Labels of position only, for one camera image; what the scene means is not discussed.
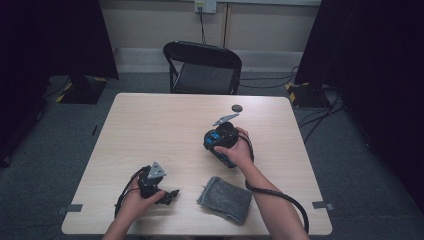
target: folded cloth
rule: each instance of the folded cloth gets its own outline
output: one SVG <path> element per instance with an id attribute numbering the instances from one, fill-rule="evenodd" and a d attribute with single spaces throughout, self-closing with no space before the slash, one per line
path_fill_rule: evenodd
<path id="1" fill-rule="evenodd" d="M 233 186 L 219 177 L 212 177 L 197 202 L 242 225 L 251 200 L 250 191 Z"/>

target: wall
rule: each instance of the wall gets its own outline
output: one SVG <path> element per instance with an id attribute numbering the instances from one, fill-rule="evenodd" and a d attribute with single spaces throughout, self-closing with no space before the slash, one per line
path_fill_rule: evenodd
<path id="1" fill-rule="evenodd" d="M 240 1 L 218 2 L 216 14 L 203 15 L 207 44 L 232 50 L 303 52 L 319 1 Z M 201 42 L 193 1 L 100 3 L 114 48 L 159 49 L 174 40 Z"/>

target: black device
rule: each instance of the black device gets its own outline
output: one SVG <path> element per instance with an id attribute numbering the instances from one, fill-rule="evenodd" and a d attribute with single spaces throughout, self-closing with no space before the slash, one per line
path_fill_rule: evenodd
<path id="1" fill-rule="evenodd" d="M 233 168 L 236 165 L 222 153 L 214 150 L 215 146 L 223 146 L 226 148 L 233 147 L 239 138 L 237 129 L 230 122 L 224 122 L 216 129 L 210 130 L 205 134 L 203 146 L 215 155 L 227 167 Z"/>
<path id="2" fill-rule="evenodd" d="M 125 196 L 134 190 L 140 190 L 141 197 L 146 199 L 153 196 L 156 192 L 160 191 L 158 184 L 162 181 L 163 177 L 166 175 L 166 172 L 159 166 L 157 162 L 154 162 L 152 166 L 147 165 L 131 176 L 130 181 L 124 188 L 124 191 L 118 198 L 118 202 L 115 205 L 115 217 L 121 208 L 122 202 L 125 199 Z M 138 186 L 139 189 L 132 189 L 128 191 L 128 187 L 131 185 L 132 181 L 138 177 Z M 171 204 L 173 198 L 177 197 L 180 190 L 175 190 L 172 192 L 166 192 L 165 195 L 156 202 L 156 204 Z"/>

